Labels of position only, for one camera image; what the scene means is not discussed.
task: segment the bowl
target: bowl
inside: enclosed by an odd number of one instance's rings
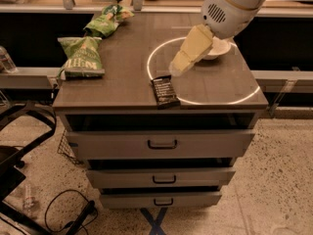
[[[213,37],[213,44],[211,50],[204,56],[205,60],[213,60],[217,57],[226,54],[231,49],[231,44],[228,40],[221,40]]]

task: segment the speckled floor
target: speckled floor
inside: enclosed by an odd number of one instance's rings
[[[23,145],[45,128],[36,120],[21,117],[0,133],[0,144]],[[99,192],[89,185],[84,167],[60,154],[64,133],[61,124],[54,137],[24,157],[22,172],[27,179],[6,202],[21,210],[24,185],[30,182],[38,200],[33,215],[45,227],[45,211],[52,199],[67,189],[78,190],[88,200],[95,200],[99,212],[97,219],[86,226],[88,233],[82,229],[78,234],[312,235],[312,109],[278,109],[275,118],[260,119],[255,130],[246,155],[235,163],[235,176],[222,188],[218,205],[163,210],[161,225],[155,229],[140,210],[102,208]],[[85,203],[76,192],[64,193],[47,211],[49,227],[58,230],[75,220]],[[148,212],[157,219],[160,209]],[[0,234],[5,232],[22,234],[0,220]]]

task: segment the cabinet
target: cabinet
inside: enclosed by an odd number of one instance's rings
[[[198,23],[137,13],[101,43],[103,78],[63,83],[53,107],[104,208],[216,205],[245,154],[267,101],[235,45],[172,77],[181,106],[157,109],[150,80]]]

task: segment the black cable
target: black cable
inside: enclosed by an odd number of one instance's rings
[[[61,192],[61,193],[59,193],[59,194],[58,194],[55,198],[53,198],[53,200],[49,203],[49,205],[48,205],[48,207],[47,207],[47,209],[46,209],[46,211],[45,211],[45,218],[44,218],[44,220],[45,220],[45,225],[46,225],[47,229],[48,229],[50,232],[56,232],[56,233],[61,232],[61,231],[65,230],[65,229],[69,228],[69,227],[73,224],[73,221],[70,221],[70,222],[68,222],[68,223],[65,225],[65,227],[63,227],[61,230],[53,230],[53,229],[50,228],[50,226],[49,226],[48,223],[47,223],[47,213],[48,213],[49,208],[51,207],[51,205],[52,205],[61,195],[63,195],[64,193],[67,193],[67,192],[78,193],[87,203],[89,202],[88,199],[87,199],[81,192],[79,192],[79,191],[77,191],[77,190],[74,190],[74,189],[67,189],[67,190],[65,190],[65,191],[63,191],[63,192]],[[95,216],[93,219],[91,219],[89,222],[87,222],[86,224],[81,225],[81,228],[79,228],[79,230],[80,230],[80,229],[84,229],[84,230],[86,231],[87,235],[88,235],[88,231],[87,231],[87,229],[85,228],[85,226],[87,226],[88,224],[90,224],[91,222],[93,222],[93,221],[98,217],[98,211],[97,211],[96,208],[95,208],[95,212],[96,212],[96,216]]]
[[[10,223],[9,221],[7,221],[6,219],[2,218],[2,216],[0,216],[0,219],[1,219],[2,221],[4,221],[5,223],[9,224],[10,226],[12,226],[13,228],[15,228],[16,230],[20,231],[21,234],[27,235],[27,234],[24,233],[22,230],[20,230],[17,226],[13,225],[12,223]]]

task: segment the black handle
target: black handle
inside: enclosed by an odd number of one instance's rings
[[[154,199],[154,203],[155,203],[155,206],[156,206],[156,207],[168,207],[168,206],[172,206],[172,205],[173,205],[174,200],[173,200],[173,198],[171,198],[171,199],[170,199],[170,203],[158,204],[158,203],[157,203],[157,200]]]
[[[153,182],[154,184],[173,184],[176,182],[176,175],[174,175],[173,180],[171,181],[156,181],[156,177],[153,176]]]
[[[174,144],[171,144],[170,146],[153,146],[151,144],[151,140],[148,140],[148,147],[152,150],[169,150],[169,149],[175,149],[177,147],[177,140],[174,140]]]

